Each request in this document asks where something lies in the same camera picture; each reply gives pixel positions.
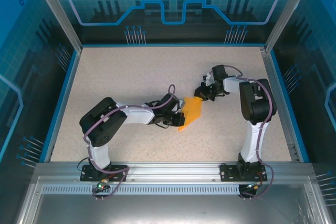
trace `glass panel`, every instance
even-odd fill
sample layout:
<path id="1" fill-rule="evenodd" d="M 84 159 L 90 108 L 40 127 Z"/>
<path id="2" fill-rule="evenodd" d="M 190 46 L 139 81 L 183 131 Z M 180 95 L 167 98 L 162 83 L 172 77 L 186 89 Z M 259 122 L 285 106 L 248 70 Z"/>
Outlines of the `glass panel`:
<path id="1" fill-rule="evenodd" d="M 264 43 L 287 0 L 60 0 L 84 44 Z"/>
<path id="2" fill-rule="evenodd" d="M 45 0 L 0 0 L 0 6 L 0 216 L 14 223 L 73 47 Z"/>
<path id="3" fill-rule="evenodd" d="M 317 174 L 336 172 L 335 3 L 301 0 L 274 47 L 286 94 Z"/>

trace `speckled table surface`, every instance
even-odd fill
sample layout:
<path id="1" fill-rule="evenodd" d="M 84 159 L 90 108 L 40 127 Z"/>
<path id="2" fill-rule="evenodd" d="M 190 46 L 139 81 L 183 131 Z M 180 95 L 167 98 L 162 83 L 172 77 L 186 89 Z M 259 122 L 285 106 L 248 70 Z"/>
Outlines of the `speckled table surface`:
<path id="1" fill-rule="evenodd" d="M 246 77 L 267 77 L 258 47 L 84 48 L 51 161 L 88 156 L 79 120 L 103 98 L 142 104 L 161 99 L 171 83 L 177 97 L 192 97 L 202 75 L 220 64 L 233 65 Z M 202 116 L 181 132 L 123 125 L 108 144 L 109 154 L 122 162 L 236 161 L 245 128 L 239 97 L 232 94 L 204 102 Z M 265 161 L 290 161 L 278 114 L 267 128 L 261 154 Z"/>

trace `purple cable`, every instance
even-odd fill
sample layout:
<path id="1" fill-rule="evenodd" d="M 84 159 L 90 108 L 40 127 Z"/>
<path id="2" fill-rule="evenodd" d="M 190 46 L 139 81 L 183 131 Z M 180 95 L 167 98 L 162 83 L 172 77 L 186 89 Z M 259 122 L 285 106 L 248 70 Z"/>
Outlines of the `purple cable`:
<path id="1" fill-rule="evenodd" d="M 156 109 L 159 109 L 159 108 L 162 108 L 164 106 L 166 106 L 174 97 L 175 95 L 175 91 L 176 91 L 176 87 L 174 84 L 171 84 L 168 88 L 168 93 L 171 94 L 170 98 L 162 103 L 161 105 L 159 106 L 154 106 L 154 107 L 149 107 L 149 106 L 141 106 L 141 105 L 124 105 L 124 106 L 121 106 L 119 108 L 116 108 L 112 111 L 110 111 L 109 113 L 107 113 L 105 116 L 103 116 L 101 119 L 99 119 L 85 134 L 84 134 L 84 141 L 88 144 L 88 153 L 89 153 L 89 158 L 90 158 L 90 161 L 92 163 L 92 165 L 95 167 L 95 169 L 99 170 L 100 172 L 102 173 L 107 173 L 107 174 L 115 174 L 115 173 L 121 173 L 121 172 L 128 172 L 129 168 L 125 168 L 125 169 L 121 169 L 121 170 L 114 170 L 112 172 L 109 172 L 107 170 L 103 170 L 101 169 L 100 167 L 98 167 L 98 165 L 95 163 L 95 161 L 93 160 L 93 157 L 92 157 L 92 154 L 91 154 L 91 149 L 90 149 L 90 146 L 91 146 L 91 142 L 89 140 L 87 140 L 87 137 L 88 135 L 101 123 L 103 122 L 107 117 L 111 116 L 112 114 L 116 113 L 117 111 L 119 110 L 123 110 L 123 109 L 126 109 L 128 107 L 130 108 L 141 108 L 141 109 L 145 109 L 145 110 L 156 110 Z"/>
<path id="2" fill-rule="evenodd" d="M 110 198 L 118 190 L 118 188 L 121 185 L 121 182 L 124 181 L 124 179 L 126 178 L 127 174 L 128 174 L 128 171 L 126 171 L 126 173 L 124 174 L 124 176 L 122 176 L 120 182 L 117 184 L 117 186 L 115 187 L 115 189 L 110 194 L 108 194 L 107 196 L 101 197 L 101 199 L 104 200 L 104 199 Z M 92 196 L 94 196 L 94 198 L 98 199 L 98 197 L 97 197 L 97 195 L 95 193 L 96 190 L 97 190 L 97 187 L 95 187 L 94 189 L 92 189 Z"/>
<path id="3" fill-rule="evenodd" d="M 239 72 L 239 75 L 238 77 L 242 77 L 243 76 L 243 72 L 241 72 L 238 68 L 234 67 L 234 66 L 230 66 L 230 65 L 223 65 L 224 67 L 227 67 L 227 68 L 232 68 L 232 69 L 235 69 Z"/>
<path id="4" fill-rule="evenodd" d="M 251 79 L 251 78 L 243 78 L 243 77 L 237 77 L 238 80 L 243 80 L 243 81 L 253 81 L 255 82 L 256 84 L 258 84 L 265 92 L 266 96 L 267 96 L 267 99 L 268 99 L 268 103 L 269 103 L 269 112 L 268 112 L 268 115 L 266 117 L 266 119 L 263 121 L 263 123 L 260 125 L 260 128 L 259 128 L 259 134 L 258 134 L 258 139 L 257 139 L 257 148 L 256 148 L 256 154 L 257 154 L 257 158 L 259 160 L 259 162 L 264 165 L 264 166 L 267 166 L 270 170 L 271 170 L 271 174 L 272 174 L 272 178 L 271 178 L 271 181 L 269 182 L 269 185 L 268 187 L 266 188 L 266 190 L 264 190 L 261 194 L 259 194 L 258 196 L 254 196 L 253 199 L 257 199 L 259 198 L 261 195 L 265 194 L 269 189 L 270 187 L 272 186 L 273 184 L 273 180 L 274 180 L 274 170 L 273 168 L 268 165 L 268 164 L 265 164 L 260 156 L 259 156 L 259 146 L 260 146 L 260 140 L 261 140 L 261 134 L 263 132 L 263 127 L 264 125 L 268 122 L 268 120 L 271 118 L 272 116 L 272 111 L 273 111 L 273 104 L 272 104 L 272 99 L 271 99 L 271 95 L 269 94 L 268 90 L 266 89 L 266 87 L 261 84 L 260 81 L 257 81 L 255 79 Z"/>

